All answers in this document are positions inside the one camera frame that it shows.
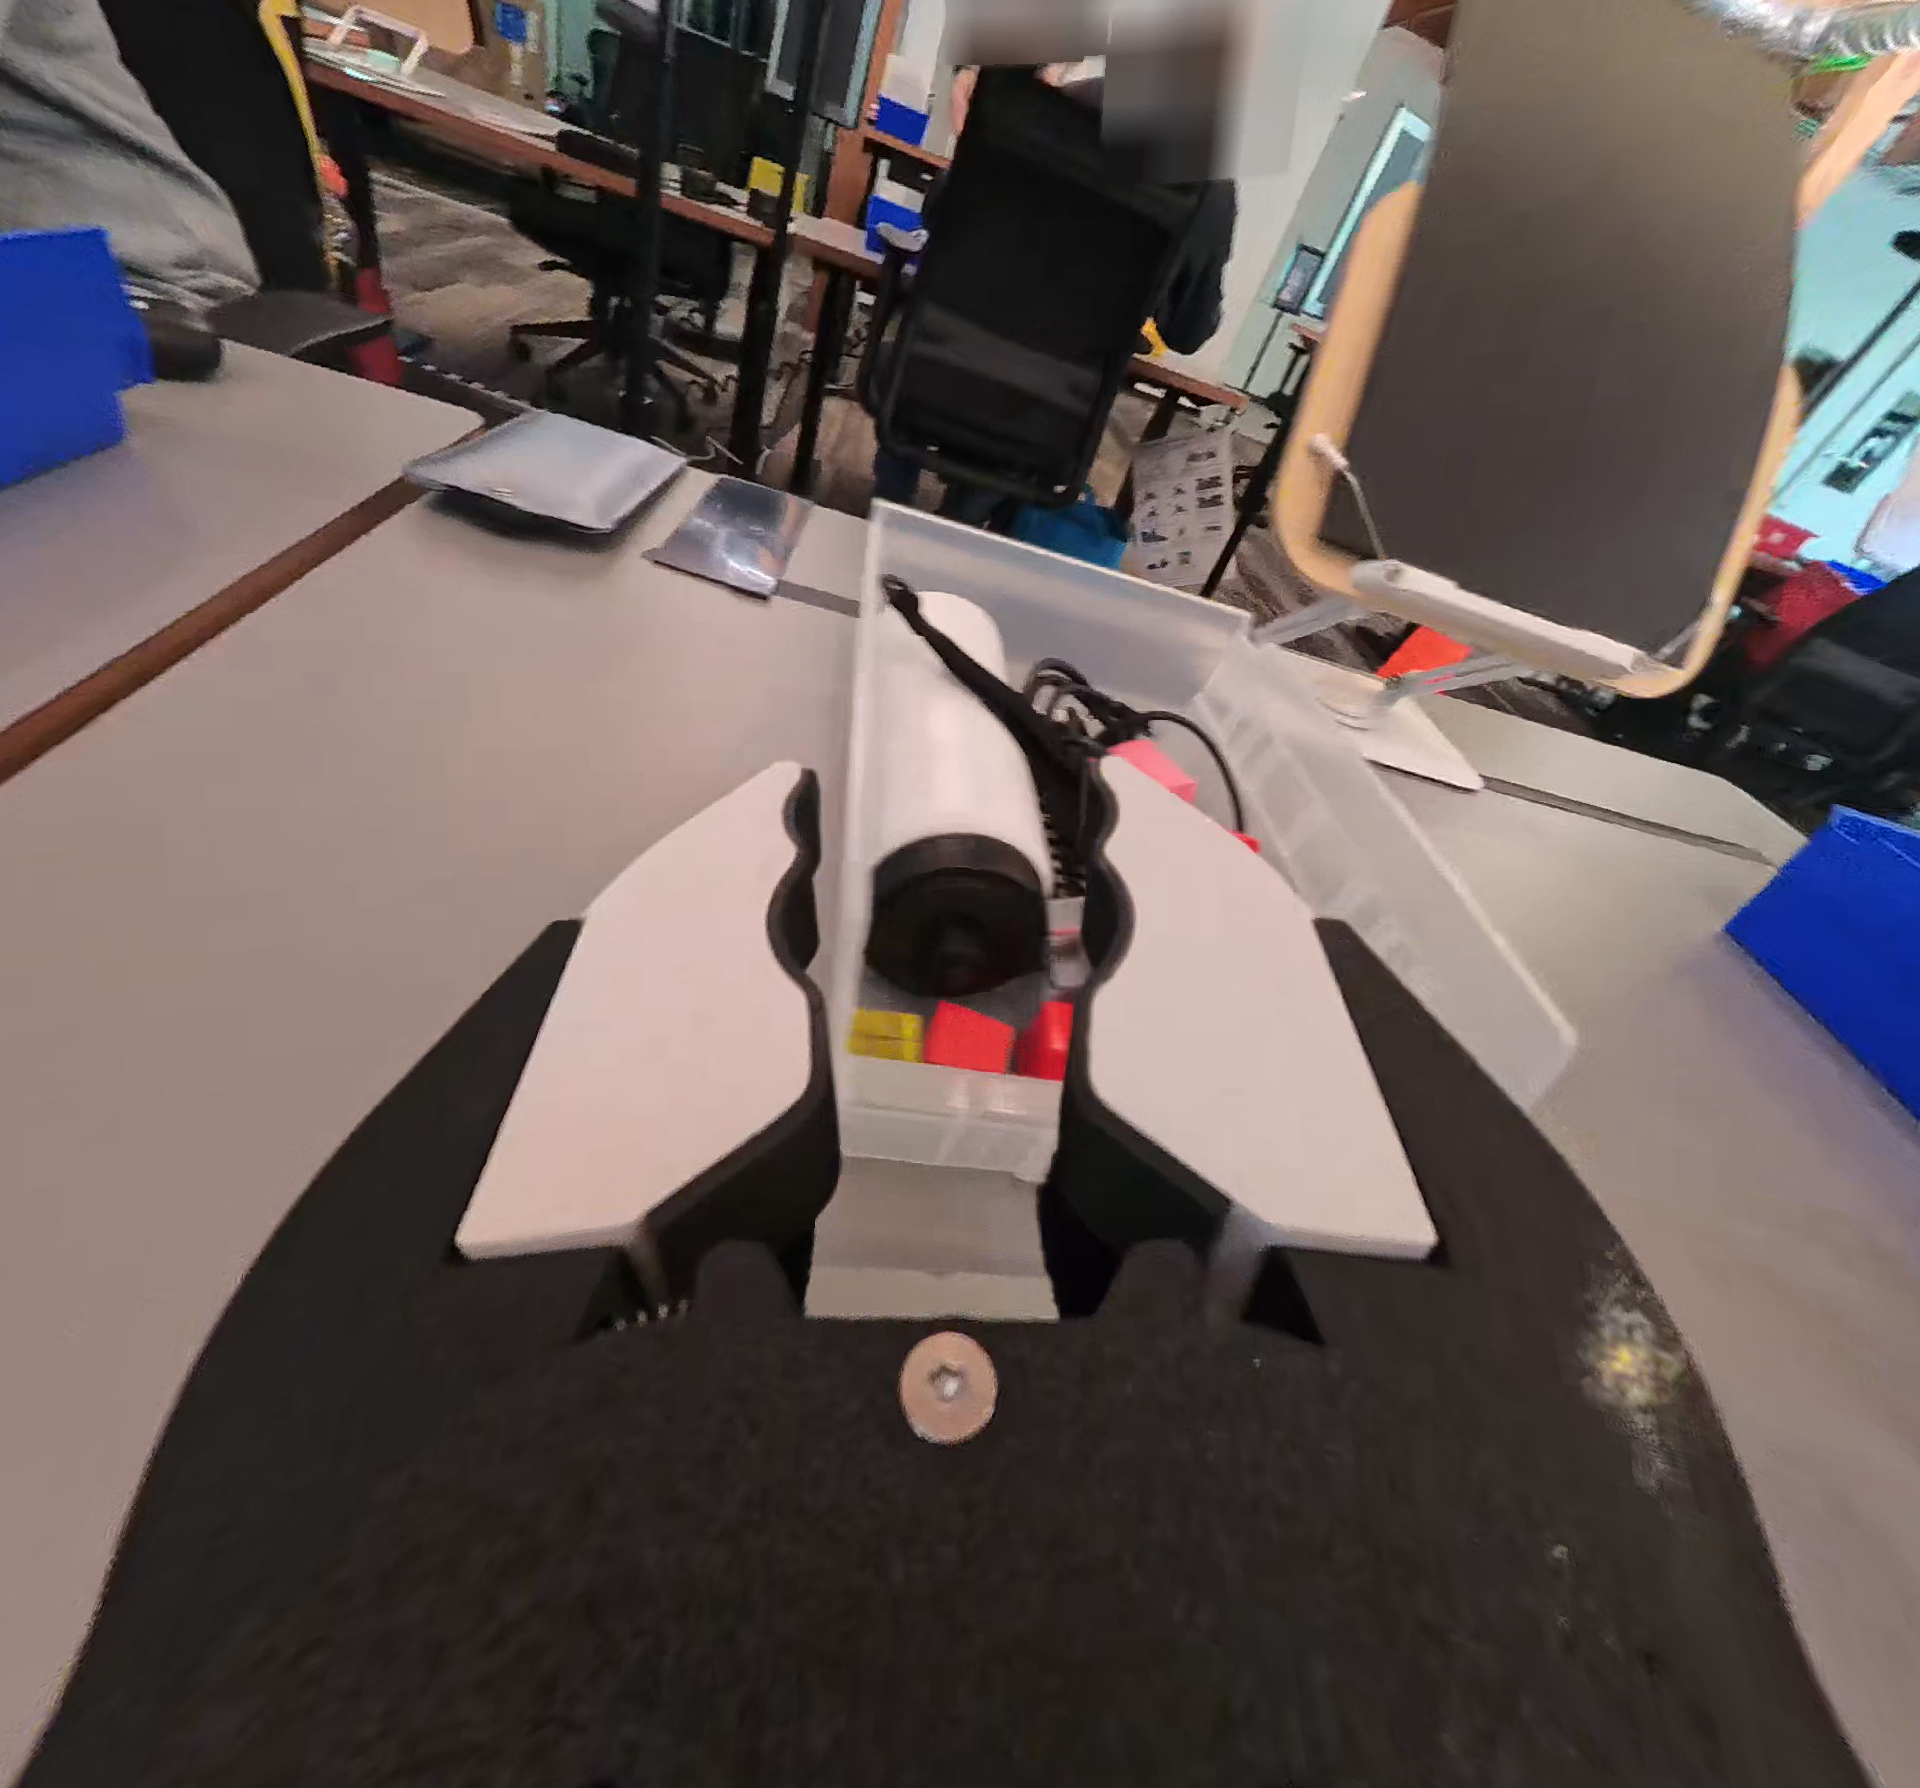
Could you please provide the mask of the black jacket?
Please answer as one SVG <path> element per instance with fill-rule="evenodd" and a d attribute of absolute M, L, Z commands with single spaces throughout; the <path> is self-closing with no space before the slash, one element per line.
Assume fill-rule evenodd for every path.
<path fill-rule="evenodd" d="M 270 291 L 350 297 L 362 239 L 303 62 L 305 0 L 97 0 L 121 62 L 232 204 Z"/>

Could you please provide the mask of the blue plastic bin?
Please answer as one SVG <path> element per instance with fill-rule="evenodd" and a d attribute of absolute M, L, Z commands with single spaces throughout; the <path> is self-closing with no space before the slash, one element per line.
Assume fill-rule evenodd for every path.
<path fill-rule="evenodd" d="M 1 486 L 117 448 L 153 383 L 143 323 L 97 226 L 1 234 Z"/>
<path fill-rule="evenodd" d="M 1907 1114 L 1917 1113 L 1917 833 L 1834 808 L 1728 940 Z"/>

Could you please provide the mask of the silver foil pouch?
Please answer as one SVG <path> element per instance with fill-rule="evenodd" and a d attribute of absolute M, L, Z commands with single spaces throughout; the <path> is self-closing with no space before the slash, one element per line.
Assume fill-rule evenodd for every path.
<path fill-rule="evenodd" d="M 483 525 L 608 540 L 687 467 L 651 441 L 534 409 L 412 461 L 402 477 Z"/>
<path fill-rule="evenodd" d="M 806 497 L 740 477 L 712 477 L 643 557 L 671 575 L 766 603 L 785 585 L 811 512 Z"/>

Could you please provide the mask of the white paper towel roll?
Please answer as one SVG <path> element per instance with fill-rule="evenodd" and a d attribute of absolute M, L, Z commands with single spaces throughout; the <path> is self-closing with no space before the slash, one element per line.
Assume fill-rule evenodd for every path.
<path fill-rule="evenodd" d="M 902 995 L 959 1002 L 1039 973 L 1054 862 L 1028 758 L 927 638 L 1011 694 L 995 623 L 946 593 L 914 600 L 912 617 L 878 600 L 863 683 L 866 965 Z"/>

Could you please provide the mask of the black mesh chair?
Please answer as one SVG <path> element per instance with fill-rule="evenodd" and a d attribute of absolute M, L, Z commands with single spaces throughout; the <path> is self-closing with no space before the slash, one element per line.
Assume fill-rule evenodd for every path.
<path fill-rule="evenodd" d="M 1074 504 L 1205 208 L 1205 183 L 1109 149 L 1083 90 L 978 71 L 918 243 L 882 248 L 855 383 L 876 457 L 940 479 L 947 508 Z"/>

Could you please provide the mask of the grey desk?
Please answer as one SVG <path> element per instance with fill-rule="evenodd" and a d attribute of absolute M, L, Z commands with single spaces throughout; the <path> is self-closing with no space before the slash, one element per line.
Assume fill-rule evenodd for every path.
<path fill-rule="evenodd" d="M 412 507 L 3 785 L 3 1785 L 283 1214 L 554 921 L 769 762 L 838 800 L 854 523 L 795 598 Z M 1582 741 L 1404 812 L 1578 1035 L 1544 1133 L 1664 1296 L 1853 1750 L 1915 1785 L 1915 1123 L 1721 935 L 1794 836 Z"/>

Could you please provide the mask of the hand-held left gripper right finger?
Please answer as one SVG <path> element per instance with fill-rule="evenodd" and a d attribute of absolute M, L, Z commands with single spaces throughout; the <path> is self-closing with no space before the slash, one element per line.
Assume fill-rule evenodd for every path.
<path fill-rule="evenodd" d="M 1442 1236 L 1313 913 L 1259 853 L 1124 761 L 1094 780 L 1058 1144 L 1038 1194 L 1063 1321 L 1139 1248 L 1239 1318 L 1276 1255 L 1417 1264 Z"/>

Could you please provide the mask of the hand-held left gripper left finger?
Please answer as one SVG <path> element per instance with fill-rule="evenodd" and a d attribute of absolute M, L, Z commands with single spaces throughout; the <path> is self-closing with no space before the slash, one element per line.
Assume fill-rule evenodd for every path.
<path fill-rule="evenodd" d="M 451 1234 L 469 1263 L 612 1251 L 642 1298 L 769 1253 L 804 1294 L 844 1155 L 813 882 L 821 794 L 775 761 L 588 906 Z"/>

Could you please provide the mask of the printed paper sheet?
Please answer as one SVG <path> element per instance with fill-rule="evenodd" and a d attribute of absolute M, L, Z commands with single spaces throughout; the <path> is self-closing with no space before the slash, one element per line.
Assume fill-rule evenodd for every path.
<path fill-rule="evenodd" d="M 1200 591 L 1235 526 L 1235 433 L 1190 429 L 1139 447 L 1128 483 L 1122 568 L 1149 585 Z"/>

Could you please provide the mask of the red cube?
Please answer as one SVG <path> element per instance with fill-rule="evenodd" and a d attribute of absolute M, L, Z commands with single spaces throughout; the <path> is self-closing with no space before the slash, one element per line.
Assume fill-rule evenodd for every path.
<path fill-rule="evenodd" d="M 1011 1073 L 1018 1031 L 992 1015 L 940 1000 L 924 1021 L 922 1062 L 959 1073 Z"/>

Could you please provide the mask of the clear plastic container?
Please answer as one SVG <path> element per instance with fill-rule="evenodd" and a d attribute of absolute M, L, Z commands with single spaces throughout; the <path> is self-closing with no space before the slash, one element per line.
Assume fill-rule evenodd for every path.
<path fill-rule="evenodd" d="M 828 1008 L 839 1043 L 866 993 L 869 843 L 882 814 L 876 623 L 883 576 L 978 607 L 1010 678 L 1059 659 L 1129 704 L 1195 721 L 1224 750 L 1259 857 L 1340 921 L 1521 1111 L 1576 1054 L 1571 1023 L 1417 826 L 1395 769 L 1322 704 L 1322 667 L 1251 640 L 1245 613 L 883 504 L 867 521 L 846 726 Z"/>

